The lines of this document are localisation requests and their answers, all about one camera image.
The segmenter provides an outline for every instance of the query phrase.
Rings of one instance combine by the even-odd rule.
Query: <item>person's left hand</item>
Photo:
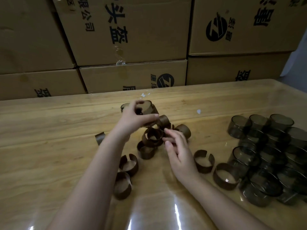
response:
[[[121,119],[118,121],[116,128],[129,137],[133,132],[142,127],[145,123],[156,121],[159,114],[137,115],[135,113],[136,105],[144,103],[143,100],[134,100],[128,107],[124,108]]]

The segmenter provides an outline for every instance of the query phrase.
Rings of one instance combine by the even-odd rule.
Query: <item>chinese character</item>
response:
[[[110,26],[110,32],[111,32],[113,44],[115,44],[115,42],[122,43],[122,41],[126,43],[128,42],[128,39],[127,39],[128,31],[126,31],[126,27],[124,27],[124,29],[121,29],[120,27],[112,28]]]
[[[95,28],[94,28],[94,23],[86,23],[85,24],[86,26],[86,31],[95,31]]]
[[[84,10],[84,12],[81,11],[81,13],[82,13],[82,18],[83,18],[83,19],[89,20],[89,19],[92,17],[92,15],[90,14],[90,12],[87,11],[87,10]]]
[[[80,8],[88,8],[88,1],[87,0],[79,0],[78,1]]]
[[[35,89],[35,92],[36,92],[38,97],[51,97],[51,94],[50,94],[50,92],[47,88],[46,89],[40,89],[40,90]]]
[[[275,1],[275,0],[261,0],[260,1],[260,4],[263,4],[263,5],[266,5],[267,3],[275,5],[277,3],[277,1]]]
[[[226,40],[228,40],[230,42],[231,41],[231,37],[232,37],[232,32],[227,31],[226,32]]]
[[[157,81],[157,80],[156,80],[156,75],[152,75],[152,74],[151,74],[151,75],[150,75],[150,78],[151,78],[152,81]]]
[[[233,29],[233,26],[235,25],[236,20],[234,18],[229,19],[228,27],[231,27]]]
[[[124,10],[124,7],[121,6],[120,9],[119,9],[118,5],[116,5],[114,7],[114,3],[111,3],[111,6],[112,6],[112,12],[109,10],[107,5],[104,6],[106,8],[106,11],[108,11],[108,13],[111,15],[108,22],[111,23],[112,20],[114,19],[114,23],[117,24],[117,20],[116,20],[117,17],[122,17],[122,18],[125,17],[125,14],[122,14],[122,11]]]
[[[67,5],[75,5],[74,0],[66,0],[67,1]]]
[[[136,88],[135,88],[135,86],[123,86],[122,90],[123,91],[125,91],[125,90],[136,90]]]
[[[259,8],[257,15],[255,16],[254,26],[268,26],[267,22],[271,21],[271,16],[273,14],[273,9]]]
[[[291,0],[290,1],[290,7],[293,7],[293,6],[297,6],[297,4],[300,2],[301,0]]]
[[[303,0],[302,6],[307,4],[307,0]]]
[[[241,72],[241,71],[239,70],[238,75],[237,75],[237,77],[236,77],[236,81],[247,81],[250,72],[251,72],[251,70],[249,70],[249,71],[245,71],[245,70],[244,70],[243,72]]]

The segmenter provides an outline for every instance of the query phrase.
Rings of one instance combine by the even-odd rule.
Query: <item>forearm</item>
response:
[[[202,178],[185,184],[219,230],[270,229]]]
[[[103,229],[125,141],[114,128],[103,140],[49,230]]]

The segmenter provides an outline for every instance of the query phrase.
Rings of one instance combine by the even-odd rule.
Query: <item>wooden table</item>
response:
[[[121,117],[121,104],[142,93],[150,93],[143,99],[173,124],[186,124],[191,151],[206,149],[216,164],[226,162],[238,143],[226,132],[234,115],[281,113],[307,130],[307,94],[274,80],[1,101],[0,229],[45,229],[92,160],[98,148],[94,135],[108,133]],[[137,153],[143,132],[131,136],[123,154]],[[163,146],[139,163],[131,195],[112,199],[106,229],[215,229],[174,177]],[[212,173],[204,178],[214,184]],[[222,192],[274,229],[306,229],[305,203],[289,207],[274,201],[259,208],[237,189]]]

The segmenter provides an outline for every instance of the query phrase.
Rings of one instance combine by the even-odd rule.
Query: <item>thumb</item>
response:
[[[159,118],[159,114],[139,115],[139,117],[141,119],[141,123],[145,124],[156,121]]]
[[[174,150],[174,146],[172,145],[171,142],[166,141],[165,142],[165,148],[167,150],[167,155],[169,156],[169,161],[171,164],[173,163],[178,163],[179,159],[177,157],[177,154]]]

